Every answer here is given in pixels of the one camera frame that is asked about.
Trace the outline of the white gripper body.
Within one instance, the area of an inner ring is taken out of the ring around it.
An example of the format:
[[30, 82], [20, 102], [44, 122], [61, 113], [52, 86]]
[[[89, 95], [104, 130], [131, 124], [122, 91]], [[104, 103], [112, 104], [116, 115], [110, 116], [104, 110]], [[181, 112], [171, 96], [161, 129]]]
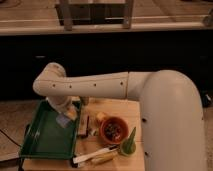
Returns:
[[47, 97], [47, 101], [50, 106], [55, 109], [58, 113], [65, 115], [71, 120], [77, 118], [77, 111], [75, 106], [72, 104], [72, 100], [67, 96], [50, 96]]

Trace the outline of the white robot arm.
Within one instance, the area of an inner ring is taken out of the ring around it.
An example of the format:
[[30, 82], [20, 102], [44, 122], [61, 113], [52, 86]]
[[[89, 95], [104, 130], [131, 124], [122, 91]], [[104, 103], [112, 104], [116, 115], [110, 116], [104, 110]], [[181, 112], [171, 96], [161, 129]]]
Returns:
[[181, 72], [120, 72], [68, 77], [62, 65], [45, 66], [33, 90], [65, 113], [73, 96], [137, 101], [142, 119], [145, 171], [207, 171], [202, 102]]

